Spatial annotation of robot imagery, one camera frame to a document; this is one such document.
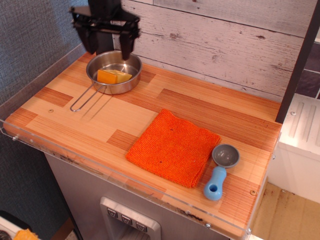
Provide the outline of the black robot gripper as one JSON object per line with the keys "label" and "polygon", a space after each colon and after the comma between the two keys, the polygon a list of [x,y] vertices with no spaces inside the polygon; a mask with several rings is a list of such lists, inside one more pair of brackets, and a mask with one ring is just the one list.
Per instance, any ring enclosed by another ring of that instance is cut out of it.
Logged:
{"label": "black robot gripper", "polygon": [[98,49],[97,32],[120,35],[122,59],[128,60],[140,36],[140,18],[122,8],[120,0],[89,0],[85,6],[71,6],[72,24],[85,49]]}

